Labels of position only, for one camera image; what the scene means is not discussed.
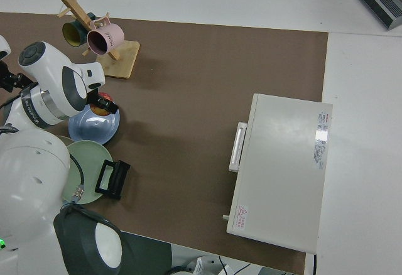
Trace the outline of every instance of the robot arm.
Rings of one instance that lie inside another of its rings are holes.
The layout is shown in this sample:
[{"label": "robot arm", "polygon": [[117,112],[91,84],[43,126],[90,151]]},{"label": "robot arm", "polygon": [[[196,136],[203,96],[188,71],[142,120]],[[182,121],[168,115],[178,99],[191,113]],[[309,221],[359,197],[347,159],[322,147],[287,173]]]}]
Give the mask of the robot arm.
[{"label": "robot arm", "polygon": [[[10,52],[0,36],[0,59]],[[0,266],[7,263],[6,254],[18,253],[19,275],[118,274],[120,231],[73,201],[60,212],[69,152],[59,138],[39,129],[78,114],[88,94],[104,85],[103,69],[99,63],[74,64],[42,41],[26,47],[18,62],[37,82],[3,106],[0,185],[7,188],[0,193],[0,238],[8,246],[0,252]],[[4,76],[15,75],[3,67]]]},{"label": "robot arm", "polygon": [[6,39],[0,35],[0,60],[11,53],[10,46],[8,45]]},{"label": "robot arm", "polygon": [[[1,37],[0,42],[1,52],[8,55],[11,50],[6,40]],[[23,84],[7,84],[8,89],[4,84],[0,86],[9,92],[13,87],[23,89],[21,96],[9,103],[5,117],[7,123],[20,130],[33,127],[44,129],[58,124],[77,115],[88,103],[112,113],[118,109],[116,104],[97,93],[97,88],[105,84],[100,63],[74,64],[62,52],[43,41],[27,46],[19,54],[18,63],[37,83],[24,80]],[[3,68],[0,65],[1,77],[6,77],[7,83],[10,83],[18,76],[9,73],[3,63]]]}]

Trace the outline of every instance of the mug handle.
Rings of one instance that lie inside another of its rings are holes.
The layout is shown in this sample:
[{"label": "mug handle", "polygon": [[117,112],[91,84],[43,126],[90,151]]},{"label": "mug handle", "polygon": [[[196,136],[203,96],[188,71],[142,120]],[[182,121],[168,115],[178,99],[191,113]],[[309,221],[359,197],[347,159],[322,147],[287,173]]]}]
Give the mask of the mug handle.
[{"label": "mug handle", "polygon": [[96,30],[97,28],[96,28],[96,26],[95,26],[95,22],[102,21],[102,20],[104,20],[104,22],[106,22],[106,25],[110,25],[110,24],[111,24],[111,21],[109,20],[109,18],[108,18],[107,16],[104,16],[104,17],[102,17],[102,18],[95,19],[95,20],[91,21],[91,22],[89,23],[90,28],[91,28],[92,30]]}]

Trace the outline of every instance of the sticker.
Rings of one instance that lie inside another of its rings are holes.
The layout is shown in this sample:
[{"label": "sticker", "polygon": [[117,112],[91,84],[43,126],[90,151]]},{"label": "sticker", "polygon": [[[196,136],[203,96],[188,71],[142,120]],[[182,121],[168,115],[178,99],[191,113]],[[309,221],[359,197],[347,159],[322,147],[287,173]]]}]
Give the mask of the sticker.
[{"label": "sticker", "polygon": [[249,207],[247,207],[247,206],[243,206],[243,205],[237,206],[235,229],[244,230],[244,228],[246,226],[248,211],[249,211]]},{"label": "sticker", "polygon": [[315,131],[315,146],[314,146],[314,166],[322,170],[325,166],[323,157],[327,148],[328,142],[328,123],[329,114],[321,112],[318,115],[317,130]]}]

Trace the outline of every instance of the brown mat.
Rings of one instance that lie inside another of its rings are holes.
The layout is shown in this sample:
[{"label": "brown mat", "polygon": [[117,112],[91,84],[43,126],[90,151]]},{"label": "brown mat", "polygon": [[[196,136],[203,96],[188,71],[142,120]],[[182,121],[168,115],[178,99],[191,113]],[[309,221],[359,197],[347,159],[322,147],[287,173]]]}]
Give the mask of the brown mat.
[{"label": "brown mat", "polygon": [[[75,63],[95,60],[64,41],[68,17],[0,13],[0,19],[14,73],[21,71],[20,51],[38,40]],[[131,78],[107,78],[101,88],[121,113],[106,148],[131,170],[121,201],[102,197],[88,208],[128,232],[302,274],[304,253],[227,234],[222,215],[229,214],[236,182],[228,166],[237,122],[247,122],[253,93],[321,101],[327,33],[114,22],[141,44]],[[51,131],[68,136],[67,122]]]}]

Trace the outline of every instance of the light green plate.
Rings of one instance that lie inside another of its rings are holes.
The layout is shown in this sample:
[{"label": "light green plate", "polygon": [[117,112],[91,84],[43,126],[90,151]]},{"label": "light green plate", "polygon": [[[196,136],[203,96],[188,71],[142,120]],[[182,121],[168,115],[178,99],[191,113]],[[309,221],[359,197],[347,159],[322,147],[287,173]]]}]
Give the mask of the light green plate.
[{"label": "light green plate", "polygon": [[[95,186],[101,172],[104,160],[112,160],[112,156],[107,149],[94,141],[83,140],[77,141],[67,146],[68,151],[78,161],[84,173],[84,195],[82,196],[79,204],[87,204],[97,200],[102,196],[101,193],[95,192]],[[107,189],[110,175],[113,169],[107,167],[103,180],[100,184],[102,189]],[[71,200],[72,194],[75,189],[80,185],[80,173],[75,163],[70,160],[70,171],[68,172],[67,183],[63,191],[63,199],[66,201]]]}]

